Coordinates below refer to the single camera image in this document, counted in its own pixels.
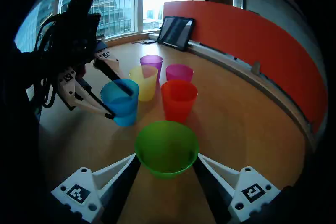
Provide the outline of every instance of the red plastic cup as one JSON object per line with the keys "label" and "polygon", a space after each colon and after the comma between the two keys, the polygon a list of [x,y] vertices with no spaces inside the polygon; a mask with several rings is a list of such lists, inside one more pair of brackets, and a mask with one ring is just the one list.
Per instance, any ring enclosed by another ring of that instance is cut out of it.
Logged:
{"label": "red plastic cup", "polygon": [[191,82],[194,70],[188,66],[181,64],[170,65],[166,69],[167,81],[173,79],[180,79]]}
{"label": "red plastic cup", "polygon": [[158,55],[146,55],[140,58],[140,64],[142,66],[154,66],[157,69],[157,81],[160,79],[161,67],[163,58]]}
{"label": "red plastic cup", "polygon": [[170,80],[162,85],[161,93],[166,120],[185,122],[196,100],[197,88],[184,80]]}

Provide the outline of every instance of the orange plastic cup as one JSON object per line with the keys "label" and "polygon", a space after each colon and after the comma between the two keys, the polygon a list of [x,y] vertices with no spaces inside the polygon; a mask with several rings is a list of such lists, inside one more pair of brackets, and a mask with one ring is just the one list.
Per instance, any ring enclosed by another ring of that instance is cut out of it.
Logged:
{"label": "orange plastic cup", "polygon": [[170,80],[162,85],[161,93],[166,120],[185,122],[196,100],[197,88],[184,80]]}

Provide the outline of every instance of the plastic cup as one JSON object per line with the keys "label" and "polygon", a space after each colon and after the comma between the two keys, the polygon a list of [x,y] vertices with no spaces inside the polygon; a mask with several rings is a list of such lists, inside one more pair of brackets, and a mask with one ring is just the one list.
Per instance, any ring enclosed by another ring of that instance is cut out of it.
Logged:
{"label": "plastic cup", "polygon": [[[132,94],[126,94],[126,86]],[[139,86],[129,79],[117,79],[107,83],[100,91],[100,97],[105,105],[115,113],[115,123],[122,127],[136,122],[138,110]]]}
{"label": "plastic cup", "polygon": [[135,153],[158,178],[169,179],[187,170],[196,160],[199,145],[195,133],[174,121],[157,121],[137,136]]}
{"label": "plastic cup", "polygon": [[191,82],[194,70],[188,66],[174,64],[167,66],[165,70],[167,74],[167,81],[173,79],[185,80]]}
{"label": "plastic cup", "polygon": [[153,66],[136,66],[129,71],[131,80],[140,87],[139,100],[149,101],[153,98],[156,88],[158,70]]}
{"label": "plastic cup", "polygon": [[170,80],[161,87],[165,118],[184,123],[196,100],[197,88],[184,80]]}
{"label": "plastic cup", "polygon": [[154,66],[157,69],[157,80],[160,79],[163,58],[158,55],[146,55],[140,58],[142,66]]}

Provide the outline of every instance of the magenta cup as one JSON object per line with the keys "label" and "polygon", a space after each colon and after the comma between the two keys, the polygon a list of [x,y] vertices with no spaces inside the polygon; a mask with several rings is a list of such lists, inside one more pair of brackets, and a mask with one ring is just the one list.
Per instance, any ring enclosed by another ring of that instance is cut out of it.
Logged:
{"label": "magenta cup", "polygon": [[140,64],[142,66],[153,66],[157,68],[157,81],[160,79],[161,67],[163,58],[158,55],[147,55],[140,58]]}
{"label": "magenta cup", "polygon": [[188,66],[175,64],[170,65],[166,69],[167,81],[173,79],[179,79],[191,82],[194,70]]}

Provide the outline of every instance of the blue plastic cup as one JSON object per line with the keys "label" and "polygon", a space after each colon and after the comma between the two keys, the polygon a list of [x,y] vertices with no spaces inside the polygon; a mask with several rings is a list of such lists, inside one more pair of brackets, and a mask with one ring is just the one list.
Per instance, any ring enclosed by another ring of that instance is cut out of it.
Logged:
{"label": "blue plastic cup", "polygon": [[[131,94],[124,92],[125,87]],[[134,81],[117,79],[107,83],[100,91],[103,103],[115,113],[113,120],[117,125],[127,127],[137,120],[139,90]]]}

